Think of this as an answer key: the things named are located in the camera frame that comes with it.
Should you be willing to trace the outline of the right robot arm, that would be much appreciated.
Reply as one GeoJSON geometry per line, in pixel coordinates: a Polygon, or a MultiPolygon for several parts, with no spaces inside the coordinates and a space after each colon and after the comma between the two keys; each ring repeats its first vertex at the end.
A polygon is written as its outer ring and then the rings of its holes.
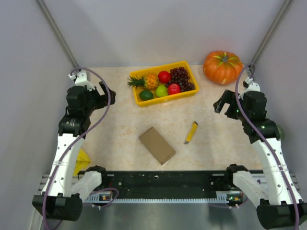
{"type": "Polygon", "coordinates": [[[230,90],[225,90],[214,103],[216,113],[229,104],[225,115],[242,122],[244,133],[258,153],[266,186],[257,182],[243,165],[228,166],[226,179],[252,202],[263,228],[293,227],[297,230],[307,219],[307,204],[297,191],[283,158],[277,125],[266,117],[266,103],[262,92],[249,91],[239,98],[230,90]]]}

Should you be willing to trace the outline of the brown cardboard express box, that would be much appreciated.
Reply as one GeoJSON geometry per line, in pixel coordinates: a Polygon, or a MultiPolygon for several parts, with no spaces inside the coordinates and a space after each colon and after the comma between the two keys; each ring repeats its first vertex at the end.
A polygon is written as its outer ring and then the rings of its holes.
{"type": "Polygon", "coordinates": [[[165,165],[176,153],[175,149],[154,127],[141,134],[139,139],[160,165],[165,165]]]}

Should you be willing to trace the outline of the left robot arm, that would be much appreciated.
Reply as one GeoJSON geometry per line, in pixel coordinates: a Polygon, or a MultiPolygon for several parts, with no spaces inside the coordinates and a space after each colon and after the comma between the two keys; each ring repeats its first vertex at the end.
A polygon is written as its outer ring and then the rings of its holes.
{"type": "Polygon", "coordinates": [[[115,103],[116,93],[99,82],[104,94],[87,86],[73,86],[67,91],[67,107],[59,123],[58,145],[50,176],[43,191],[32,199],[33,207],[48,219],[76,221],[83,203],[106,177],[103,167],[91,167],[77,183],[72,183],[74,167],[88,131],[93,129],[90,116],[94,110],[115,103]]]}

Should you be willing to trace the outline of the yellow utility knife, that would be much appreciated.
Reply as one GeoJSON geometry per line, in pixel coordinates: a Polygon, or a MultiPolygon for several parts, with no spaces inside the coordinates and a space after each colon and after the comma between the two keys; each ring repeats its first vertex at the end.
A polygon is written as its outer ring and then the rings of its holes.
{"type": "Polygon", "coordinates": [[[189,133],[188,133],[188,135],[187,135],[187,137],[185,139],[184,144],[189,144],[190,143],[190,141],[192,140],[192,138],[193,138],[197,128],[198,128],[198,123],[196,121],[194,121],[193,124],[192,124],[192,127],[191,127],[191,129],[190,129],[190,131],[189,131],[189,133]]]}

